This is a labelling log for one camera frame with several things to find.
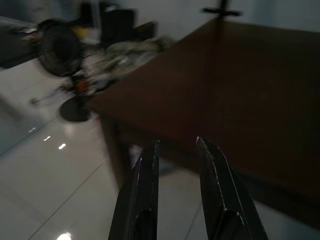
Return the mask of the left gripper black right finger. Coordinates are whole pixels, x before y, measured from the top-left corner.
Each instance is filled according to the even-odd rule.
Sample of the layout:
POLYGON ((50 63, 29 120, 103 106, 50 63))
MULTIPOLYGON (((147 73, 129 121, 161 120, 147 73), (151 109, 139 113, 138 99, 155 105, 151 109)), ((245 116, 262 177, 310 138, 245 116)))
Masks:
POLYGON ((196 141, 208 240, 269 240, 250 192, 221 149, 196 141))

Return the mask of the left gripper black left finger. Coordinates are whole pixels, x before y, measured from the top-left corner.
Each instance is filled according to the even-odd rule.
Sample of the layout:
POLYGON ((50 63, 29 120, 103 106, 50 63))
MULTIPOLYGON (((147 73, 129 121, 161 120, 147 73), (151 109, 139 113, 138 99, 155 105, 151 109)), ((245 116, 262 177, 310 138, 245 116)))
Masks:
POLYGON ((108 240, 157 240, 159 141, 145 146, 120 188, 108 240))

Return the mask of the black bag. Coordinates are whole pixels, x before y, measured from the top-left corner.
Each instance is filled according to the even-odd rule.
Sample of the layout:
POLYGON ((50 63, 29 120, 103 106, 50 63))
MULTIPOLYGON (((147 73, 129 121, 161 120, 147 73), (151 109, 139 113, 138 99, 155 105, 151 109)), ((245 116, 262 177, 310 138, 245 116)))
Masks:
POLYGON ((134 38, 136 11, 122 9, 117 4, 99 2, 101 22, 100 46, 104 50, 113 44, 134 38))

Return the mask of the black standing fan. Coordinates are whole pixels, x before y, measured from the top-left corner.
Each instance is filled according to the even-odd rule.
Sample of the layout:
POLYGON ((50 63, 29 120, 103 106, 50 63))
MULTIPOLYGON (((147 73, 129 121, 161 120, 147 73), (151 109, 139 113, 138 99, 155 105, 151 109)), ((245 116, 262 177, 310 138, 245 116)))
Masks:
POLYGON ((40 65, 51 75, 67 78, 70 85, 63 89, 73 96, 59 108, 60 116, 69 122, 86 122, 90 112, 85 103, 89 82, 84 75, 83 46, 72 28, 62 21, 48 19, 36 30, 36 53, 40 65))

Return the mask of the black cross-shaped bar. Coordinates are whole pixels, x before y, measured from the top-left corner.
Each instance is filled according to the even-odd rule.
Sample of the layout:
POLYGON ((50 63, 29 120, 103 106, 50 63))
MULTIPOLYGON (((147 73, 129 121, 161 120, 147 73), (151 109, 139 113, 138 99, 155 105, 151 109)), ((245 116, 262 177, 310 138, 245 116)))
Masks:
POLYGON ((228 9, 230 3, 231 0, 218 0, 217 7, 204 7, 201 9, 201 11, 203 13, 217 15, 219 18, 242 16, 241 11, 228 9))

